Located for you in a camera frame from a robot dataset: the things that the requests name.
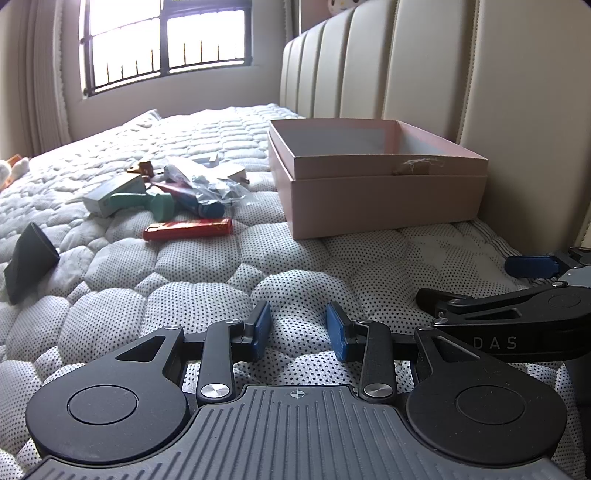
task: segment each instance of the white mattress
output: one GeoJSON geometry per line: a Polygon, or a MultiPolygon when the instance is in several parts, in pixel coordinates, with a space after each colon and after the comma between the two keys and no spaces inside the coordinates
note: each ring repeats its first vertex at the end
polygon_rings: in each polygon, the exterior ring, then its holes
{"type": "MultiPolygon", "coordinates": [[[[6,303],[0,275],[0,479],[19,478],[39,460],[25,426],[38,388],[166,324],[200,332],[218,320],[246,319],[258,300],[268,300],[273,327],[265,358],[235,365],[239,386],[355,386],[360,365],[337,362],[330,349],[329,301],[352,319],[411,333],[431,320],[414,303],[420,287],[477,297],[525,287],[504,274],[504,255],[512,251],[480,221],[294,241],[266,137],[267,120],[294,117],[276,105],[167,119],[146,113],[33,159],[31,172],[0,194],[0,271],[29,222],[61,256],[37,295],[19,306],[6,303]],[[138,160],[157,165],[166,156],[213,151],[244,165],[256,192],[256,203],[236,207],[231,236],[150,245],[141,239],[150,212],[123,210],[104,220],[82,204],[86,192],[138,160]]],[[[554,460],[582,478],[582,435],[564,365],[519,368],[564,398],[569,425],[554,460]]],[[[185,391],[195,391],[198,371],[190,366],[185,391]]],[[[412,388],[408,365],[397,373],[399,389],[412,388]]]]}

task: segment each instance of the window frame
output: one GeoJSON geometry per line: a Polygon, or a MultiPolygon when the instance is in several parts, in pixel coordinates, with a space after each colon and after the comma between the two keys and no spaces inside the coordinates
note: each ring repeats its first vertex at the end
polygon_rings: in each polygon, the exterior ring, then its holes
{"type": "Polygon", "coordinates": [[[82,0],[84,2],[84,28],[83,37],[80,39],[80,45],[83,48],[83,61],[85,70],[85,88],[83,94],[86,97],[98,95],[104,91],[110,91],[121,86],[129,85],[131,83],[144,82],[156,78],[177,75],[186,72],[195,72],[196,70],[213,70],[228,67],[248,67],[252,64],[252,0],[161,0],[160,14],[156,17],[145,18],[137,22],[121,25],[117,28],[135,25],[140,22],[160,20],[160,69],[154,69],[154,62],[152,60],[152,71],[147,73],[137,73],[131,77],[122,78],[115,82],[110,82],[105,85],[96,86],[95,84],[95,67],[94,57],[92,51],[92,43],[94,37],[98,35],[90,35],[90,2],[92,0],[82,0]],[[177,17],[185,17],[187,15],[200,15],[211,12],[223,11],[244,11],[244,58],[235,60],[211,60],[201,61],[198,63],[186,63],[185,65],[176,66],[171,69],[168,61],[168,20],[177,17]]]}

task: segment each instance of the metal screw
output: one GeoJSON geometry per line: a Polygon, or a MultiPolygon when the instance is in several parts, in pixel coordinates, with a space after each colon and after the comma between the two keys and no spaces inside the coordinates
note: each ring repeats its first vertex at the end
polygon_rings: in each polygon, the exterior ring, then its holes
{"type": "Polygon", "coordinates": [[[230,393],[230,387],[223,383],[210,383],[201,389],[201,395],[207,398],[222,398],[230,393]]]}
{"type": "Polygon", "coordinates": [[[392,390],[390,385],[386,385],[385,383],[370,383],[363,391],[368,397],[384,398],[392,395],[394,390],[392,390]]]}

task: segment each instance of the plastic bag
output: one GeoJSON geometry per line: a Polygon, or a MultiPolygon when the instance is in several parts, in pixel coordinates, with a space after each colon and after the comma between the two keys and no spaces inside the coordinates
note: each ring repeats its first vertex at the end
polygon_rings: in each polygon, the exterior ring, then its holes
{"type": "Polygon", "coordinates": [[[234,180],[221,176],[214,168],[186,158],[168,158],[164,170],[171,180],[189,185],[201,205],[229,205],[251,195],[250,190],[234,180]]]}

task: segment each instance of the wall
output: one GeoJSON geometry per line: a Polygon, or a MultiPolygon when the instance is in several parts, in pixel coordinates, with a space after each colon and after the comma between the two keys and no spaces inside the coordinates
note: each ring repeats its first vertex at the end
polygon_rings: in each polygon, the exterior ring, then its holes
{"type": "Polygon", "coordinates": [[[327,0],[300,1],[300,33],[331,17],[327,0]]]}
{"type": "Polygon", "coordinates": [[[66,0],[62,69],[72,139],[115,127],[152,108],[157,108],[162,116],[170,116],[206,108],[278,103],[285,45],[283,5],[279,0],[252,0],[250,67],[180,73],[83,98],[79,64],[80,0],[66,0]]]}
{"type": "Polygon", "coordinates": [[[16,153],[31,155],[24,49],[26,29],[21,25],[28,0],[11,0],[0,10],[0,158],[16,153]]]}

